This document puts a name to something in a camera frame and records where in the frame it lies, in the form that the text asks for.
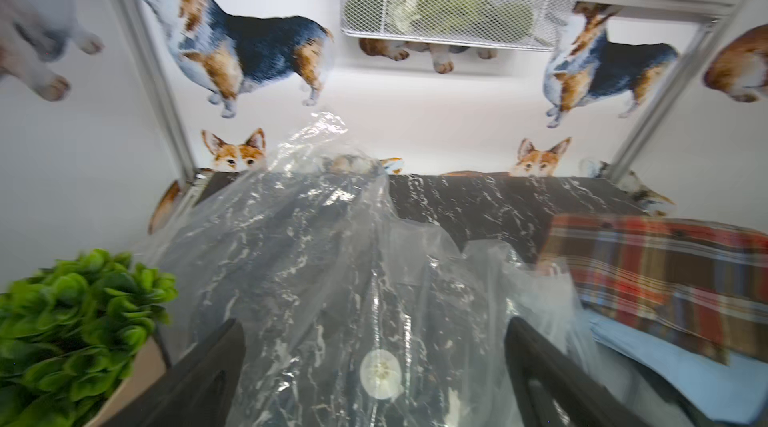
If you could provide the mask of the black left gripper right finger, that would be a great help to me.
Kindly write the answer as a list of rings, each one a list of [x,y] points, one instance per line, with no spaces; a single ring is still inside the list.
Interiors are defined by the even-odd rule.
[[[575,426],[644,426],[521,317],[510,319],[505,359],[525,426],[562,426],[563,409]]]

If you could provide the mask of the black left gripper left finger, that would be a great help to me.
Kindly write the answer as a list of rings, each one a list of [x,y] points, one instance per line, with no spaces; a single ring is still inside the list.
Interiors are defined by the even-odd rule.
[[[242,324],[229,319],[107,427],[212,427],[226,424],[246,353]]]

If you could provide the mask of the multicolour tartan plaid shirt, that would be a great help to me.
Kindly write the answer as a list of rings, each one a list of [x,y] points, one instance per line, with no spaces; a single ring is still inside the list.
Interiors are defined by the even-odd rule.
[[[767,236],[690,219],[560,214],[539,253],[561,261],[582,304],[727,364],[767,359]]]

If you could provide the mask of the light blue shirt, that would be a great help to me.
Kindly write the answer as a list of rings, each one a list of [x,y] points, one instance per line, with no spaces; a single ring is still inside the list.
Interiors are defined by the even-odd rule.
[[[707,418],[740,425],[767,406],[767,364],[735,352],[726,364],[588,311],[594,339],[650,368]]]

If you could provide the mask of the clear plastic vacuum bag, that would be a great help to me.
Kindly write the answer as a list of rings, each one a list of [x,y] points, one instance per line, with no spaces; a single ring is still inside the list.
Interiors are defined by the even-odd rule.
[[[598,352],[566,263],[459,247],[397,216],[390,178],[316,112],[265,169],[171,220],[142,258],[175,276],[180,359],[228,319],[245,334],[231,426],[517,426],[509,321],[590,375]]]

